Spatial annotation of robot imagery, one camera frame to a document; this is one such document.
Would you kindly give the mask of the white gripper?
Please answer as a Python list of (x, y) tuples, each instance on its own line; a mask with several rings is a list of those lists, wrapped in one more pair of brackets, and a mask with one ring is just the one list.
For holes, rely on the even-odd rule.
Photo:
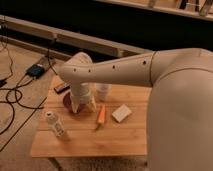
[(79, 111), (80, 104), (87, 104), (90, 111), (96, 111), (96, 102), (91, 101), (93, 97), (93, 93), (89, 83), (82, 83), (82, 84), (72, 84), (70, 86), (71, 90), (71, 106), (72, 111), (77, 113)]

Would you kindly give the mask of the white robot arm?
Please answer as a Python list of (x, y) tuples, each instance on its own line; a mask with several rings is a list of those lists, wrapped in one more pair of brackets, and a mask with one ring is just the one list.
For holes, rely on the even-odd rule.
[(149, 171), (213, 171), (213, 52), (200, 48), (155, 51), (94, 63), (80, 52), (59, 69), (73, 108), (91, 83), (149, 87)]

